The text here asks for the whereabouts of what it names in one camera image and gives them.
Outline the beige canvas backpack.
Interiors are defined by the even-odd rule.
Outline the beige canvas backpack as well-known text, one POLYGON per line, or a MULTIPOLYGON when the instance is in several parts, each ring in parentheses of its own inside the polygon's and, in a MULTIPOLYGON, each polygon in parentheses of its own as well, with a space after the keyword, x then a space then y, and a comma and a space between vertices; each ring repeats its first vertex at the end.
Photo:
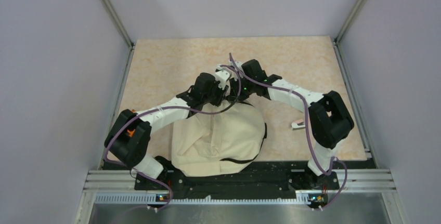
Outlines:
POLYGON ((217 107, 174 122, 171 162, 187 177, 235 174, 254 161, 266 139, 261 111, 248 102, 217 107))

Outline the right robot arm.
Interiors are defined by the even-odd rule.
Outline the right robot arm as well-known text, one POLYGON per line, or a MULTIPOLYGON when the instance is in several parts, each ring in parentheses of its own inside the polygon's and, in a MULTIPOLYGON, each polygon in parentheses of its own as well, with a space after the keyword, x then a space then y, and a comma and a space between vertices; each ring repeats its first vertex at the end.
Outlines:
POLYGON ((334 90, 314 92, 279 75, 267 75, 255 59, 245 63, 230 59, 229 62, 248 83, 242 92, 285 103, 304 113, 306 139, 312 155, 305 182, 312 189, 320 188, 337 160, 335 152, 339 142, 347 138, 355 126, 341 95, 334 90))

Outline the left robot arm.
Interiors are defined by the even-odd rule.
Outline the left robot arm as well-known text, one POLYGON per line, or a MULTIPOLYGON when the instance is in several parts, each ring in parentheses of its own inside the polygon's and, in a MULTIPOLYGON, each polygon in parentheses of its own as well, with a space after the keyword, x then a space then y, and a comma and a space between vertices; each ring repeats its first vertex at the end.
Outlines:
POLYGON ((230 78, 231 73, 225 70, 201 73, 188 90, 166 103, 138 112, 123 110, 105 140, 106 153, 113 154, 117 164, 147 176, 147 183, 152 188, 163 188, 167 181, 164 167, 147 153, 151 135, 176 121, 202 114, 206 104, 219 106, 230 78))

